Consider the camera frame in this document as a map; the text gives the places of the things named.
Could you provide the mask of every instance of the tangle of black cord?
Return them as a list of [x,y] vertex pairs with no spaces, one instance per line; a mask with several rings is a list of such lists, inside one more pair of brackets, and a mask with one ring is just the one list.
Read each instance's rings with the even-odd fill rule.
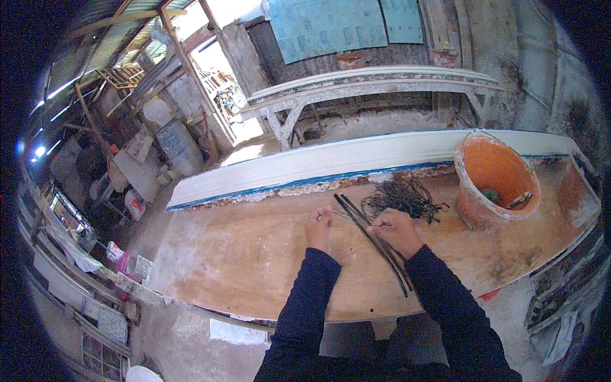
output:
[[435,204],[428,190],[417,180],[390,180],[376,185],[376,191],[363,199],[361,210],[369,217],[375,218],[387,208],[394,208],[407,212],[414,218],[425,218],[428,224],[435,218],[435,214],[446,206],[446,203]]

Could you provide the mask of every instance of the blue barrel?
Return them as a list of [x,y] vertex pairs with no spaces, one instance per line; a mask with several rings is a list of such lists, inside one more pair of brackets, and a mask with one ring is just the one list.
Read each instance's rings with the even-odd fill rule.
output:
[[171,120],[157,132],[157,141],[172,162],[172,168],[186,177],[203,169],[203,155],[187,128],[177,119]]

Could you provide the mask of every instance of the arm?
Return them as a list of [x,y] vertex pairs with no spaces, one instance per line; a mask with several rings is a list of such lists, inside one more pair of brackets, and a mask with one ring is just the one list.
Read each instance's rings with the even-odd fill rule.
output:
[[290,380],[311,371],[323,338],[324,311],[340,270],[329,254],[331,208],[319,209],[305,225],[308,248],[287,303],[280,312],[271,347],[255,381]]
[[424,309],[441,328],[453,373],[465,380],[521,381],[505,359],[486,313],[458,277],[416,234],[409,214],[386,210],[368,228],[400,251]]

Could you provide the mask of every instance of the orange bucket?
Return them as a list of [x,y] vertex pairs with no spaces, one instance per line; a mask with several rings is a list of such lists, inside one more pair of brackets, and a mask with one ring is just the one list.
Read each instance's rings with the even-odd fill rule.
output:
[[[458,213],[469,228],[492,232],[510,220],[524,220],[541,201],[541,188],[535,171],[518,153],[496,138],[468,135],[456,145],[456,173],[460,178]],[[494,190],[497,204],[480,190]],[[532,197],[512,208],[509,206],[527,191]]]

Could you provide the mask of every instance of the black long sleeve shirt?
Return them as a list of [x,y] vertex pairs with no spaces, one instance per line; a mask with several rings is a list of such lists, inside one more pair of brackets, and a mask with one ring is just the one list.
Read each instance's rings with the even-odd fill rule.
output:
[[444,364],[397,367],[318,355],[324,311],[341,266],[308,248],[271,348],[255,381],[521,381],[505,360],[499,336],[458,277],[424,245],[405,268],[424,309],[441,327]]

